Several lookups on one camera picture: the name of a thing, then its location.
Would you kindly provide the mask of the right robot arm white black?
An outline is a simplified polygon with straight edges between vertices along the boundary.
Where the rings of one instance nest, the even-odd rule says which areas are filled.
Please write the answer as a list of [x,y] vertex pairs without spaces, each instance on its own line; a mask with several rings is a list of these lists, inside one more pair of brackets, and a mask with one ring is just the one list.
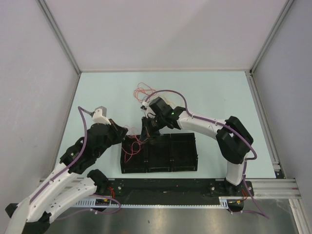
[[253,138],[236,117],[226,120],[214,120],[196,117],[188,113],[185,107],[172,108],[166,101],[157,97],[151,102],[142,102],[142,127],[139,141],[147,142],[160,135],[160,130],[170,129],[189,130],[203,134],[216,140],[221,155],[227,160],[225,176],[225,191],[229,195],[237,195],[242,191],[244,161]]

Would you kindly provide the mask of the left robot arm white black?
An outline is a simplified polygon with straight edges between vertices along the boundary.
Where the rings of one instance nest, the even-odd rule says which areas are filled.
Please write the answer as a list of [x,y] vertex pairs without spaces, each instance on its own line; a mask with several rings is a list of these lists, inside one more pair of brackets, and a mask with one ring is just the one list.
[[43,234],[60,215],[80,200],[105,196],[109,180],[99,169],[91,170],[77,185],[66,189],[111,146],[120,144],[128,130],[112,119],[95,123],[69,147],[51,174],[20,203],[10,203],[5,211],[10,222],[7,234]]

